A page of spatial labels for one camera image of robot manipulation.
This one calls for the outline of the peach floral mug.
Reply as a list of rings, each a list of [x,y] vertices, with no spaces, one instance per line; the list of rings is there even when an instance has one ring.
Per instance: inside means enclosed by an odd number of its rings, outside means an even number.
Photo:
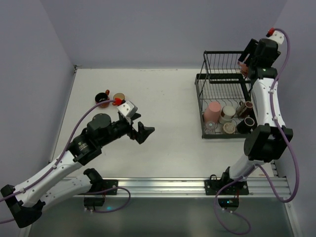
[[[240,72],[241,72],[241,74],[243,75],[243,76],[248,76],[248,67],[247,67],[247,65],[246,64],[244,64],[244,63],[242,63],[242,62],[240,62],[240,61],[238,61],[238,66],[240,67]]]

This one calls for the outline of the dark red black mug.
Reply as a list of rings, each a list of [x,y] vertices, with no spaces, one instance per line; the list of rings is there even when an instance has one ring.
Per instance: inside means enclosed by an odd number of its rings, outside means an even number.
[[[110,91],[108,89],[105,92],[98,93],[95,96],[95,103],[99,104],[101,102],[109,100],[109,94],[110,94]],[[98,107],[104,109],[104,108],[107,108],[108,106],[109,106],[109,103],[103,103],[99,105]]]

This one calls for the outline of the orange glazed mug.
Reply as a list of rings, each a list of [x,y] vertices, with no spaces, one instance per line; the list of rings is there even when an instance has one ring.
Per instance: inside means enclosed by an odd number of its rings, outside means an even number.
[[[113,96],[113,99],[115,102],[119,101],[119,102],[122,102],[125,100],[125,95],[123,93],[116,93],[114,96]]]

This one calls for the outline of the brown white ceramic cup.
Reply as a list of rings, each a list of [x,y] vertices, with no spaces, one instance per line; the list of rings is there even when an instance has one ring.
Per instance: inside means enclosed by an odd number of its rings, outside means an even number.
[[[226,105],[222,108],[218,121],[221,124],[231,122],[235,114],[236,114],[236,109],[233,106]]]

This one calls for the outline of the tall pink plastic cup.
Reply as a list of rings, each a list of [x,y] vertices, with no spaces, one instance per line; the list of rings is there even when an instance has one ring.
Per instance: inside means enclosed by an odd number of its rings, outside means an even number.
[[[221,105],[219,102],[210,102],[204,111],[203,119],[205,122],[217,123],[221,113]]]

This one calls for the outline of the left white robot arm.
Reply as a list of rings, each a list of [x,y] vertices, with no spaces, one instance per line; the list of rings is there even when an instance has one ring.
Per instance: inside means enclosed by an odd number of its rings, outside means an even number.
[[[122,115],[118,121],[112,122],[109,115],[97,114],[54,162],[19,185],[1,188],[0,192],[17,226],[24,228],[31,225],[45,210],[72,196],[101,191],[104,181],[94,168],[86,169],[68,182],[63,183],[62,180],[98,157],[105,145],[122,136],[127,135],[142,144],[155,131],[154,127],[145,127],[142,122],[138,122],[135,130],[132,124]]]

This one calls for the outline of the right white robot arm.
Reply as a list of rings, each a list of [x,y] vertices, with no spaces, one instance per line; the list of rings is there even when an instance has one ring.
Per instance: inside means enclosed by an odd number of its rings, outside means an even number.
[[[244,142],[244,154],[223,172],[221,180],[243,182],[255,169],[281,157],[287,147],[286,141],[293,131],[286,128],[281,116],[277,95],[277,70],[272,67],[280,56],[278,50],[283,36],[252,39],[238,61],[248,68],[251,82],[251,102],[256,118],[256,128]]]

